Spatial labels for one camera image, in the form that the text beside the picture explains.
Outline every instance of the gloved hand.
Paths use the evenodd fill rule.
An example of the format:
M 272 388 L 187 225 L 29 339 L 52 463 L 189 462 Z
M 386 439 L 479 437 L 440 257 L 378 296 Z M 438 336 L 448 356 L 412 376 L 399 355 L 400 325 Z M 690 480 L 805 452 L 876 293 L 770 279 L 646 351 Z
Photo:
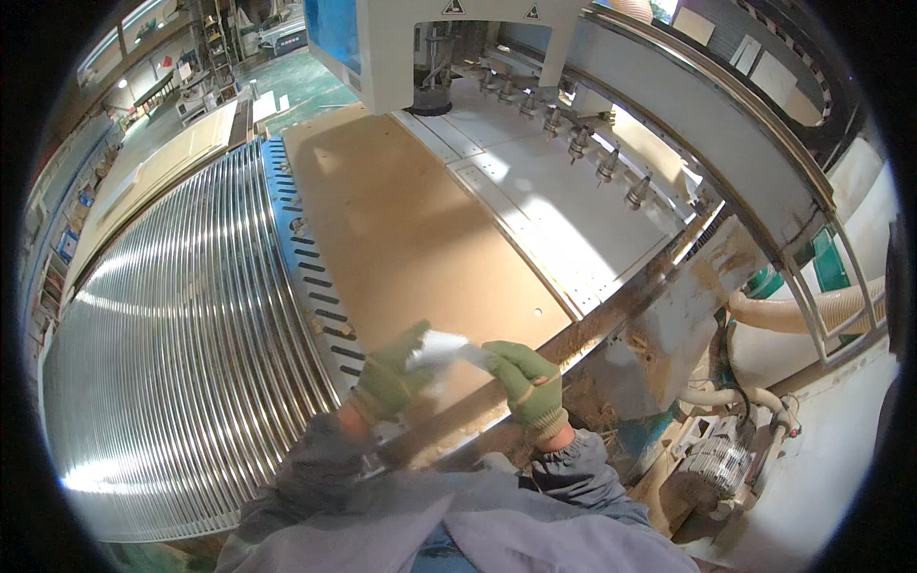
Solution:
M 498 340 L 481 348 L 491 354 L 487 370 L 506 389 L 513 419 L 537 444 L 557 435 L 568 420 L 560 405 L 560 368 L 524 344 Z
M 433 379 L 430 369 L 418 368 L 408 373 L 404 368 L 411 351 L 422 346 L 421 338 L 429 328 L 429 321 L 423 320 L 389 346 L 366 357 L 350 403 L 369 427 L 381 420 L 394 421 L 395 415 Z

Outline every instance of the dust collection hose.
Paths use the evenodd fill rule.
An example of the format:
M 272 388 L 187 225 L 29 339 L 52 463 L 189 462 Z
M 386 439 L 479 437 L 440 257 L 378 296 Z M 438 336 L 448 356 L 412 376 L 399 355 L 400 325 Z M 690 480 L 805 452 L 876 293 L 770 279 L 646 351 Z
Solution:
M 653 23 L 653 9 L 648 0 L 611 0 L 612 9 L 647 24 Z
M 867 283 L 869 297 L 876 296 L 885 290 L 885 277 L 879 277 Z M 863 308 L 863 293 L 859 285 L 839 291 L 822 292 L 815 295 L 815 305 L 824 319 L 824 325 L 830 332 L 856 311 Z M 755 300 L 746 298 L 740 291 L 729 297 L 729 312 L 733 318 L 755 328 L 765 328 L 774 332 L 787 334 L 809 334 L 809 328 L 802 318 L 802 311 L 795 299 L 780 301 Z M 876 319 L 885 317 L 885 299 L 876 305 Z M 842 334 L 855 335 L 869 329 L 869 317 L 860 316 Z

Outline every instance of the blue display panel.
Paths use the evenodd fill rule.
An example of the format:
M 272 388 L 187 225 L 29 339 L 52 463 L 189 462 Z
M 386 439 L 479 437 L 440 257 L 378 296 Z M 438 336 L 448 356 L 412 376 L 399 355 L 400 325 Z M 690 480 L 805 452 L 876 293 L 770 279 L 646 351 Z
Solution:
M 357 0 L 304 0 L 309 41 L 360 73 Z

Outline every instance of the gray jacket sleeve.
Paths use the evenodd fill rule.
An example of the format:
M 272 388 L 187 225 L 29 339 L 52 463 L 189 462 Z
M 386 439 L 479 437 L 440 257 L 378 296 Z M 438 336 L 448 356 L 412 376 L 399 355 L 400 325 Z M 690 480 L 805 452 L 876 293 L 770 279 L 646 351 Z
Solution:
M 627 497 L 618 473 L 607 462 L 608 451 L 599 435 L 576 430 L 569 446 L 535 460 L 532 481 L 555 500 L 628 525 L 650 527 L 648 508 Z
M 268 535 L 319 512 L 339 512 L 363 469 L 365 452 L 341 434 L 337 417 L 321 414 L 280 465 L 273 487 L 242 505 L 238 529 L 226 540 L 216 571 L 234 571 Z

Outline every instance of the router bit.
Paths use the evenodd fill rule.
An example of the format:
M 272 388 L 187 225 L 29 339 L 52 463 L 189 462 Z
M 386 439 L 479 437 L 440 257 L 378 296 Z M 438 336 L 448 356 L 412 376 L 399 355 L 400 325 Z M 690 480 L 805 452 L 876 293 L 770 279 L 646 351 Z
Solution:
M 560 108 L 555 105 L 551 108 L 551 114 L 545 120 L 544 131 L 547 133 L 547 141 L 558 136 L 558 132 L 562 125 L 563 124 L 560 123 Z
M 621 144 L 618 143 L 618 147 L 609 153 L 608 157 L 599 161 L 599 165 L 595 169 L 595 177 L 599 180 L 599 185 L 611 181 L 612 177 L 614 177 L 614 168 L 618 165 L 618 153 L 620 149 Z
M 481 77 L 481 93 L 487 97 L 487 93 L 496 87 L 497 84 L 493 82 L 493 72 L 485 68 L 484 75 Z
M 626 204 L 631 211 L 636 211 L 640 208 L 640 205 L 643 204 L 646 195 L 649 193 L 649 180 L 652 176 L 653 171 L 648 173 L 642 181 L 637 182 L 631 187 L 627 195 L 624 196 L 624 204 Z
M 524 115 L 526 120 L 532 119 L 538 113 L 538 99 L 535 96 L 535 92 L 528 93 L 528 97 L 519 106 L 519 113 Z
M 513 99 L 513 80 L 507 79 L 503 82 L 503 88 L 500 90 L 500 101 L 506 104 L 512 103 Z
M 589 138 L 595 131 L 589 126 L 576 126 L 573 128 L 573 139 L 570 140 L 570 147 L 567 152 L 570 154 L 570 165 L 576 160 L 581 160 L 586 154 L 586 148 L 589 146 Z

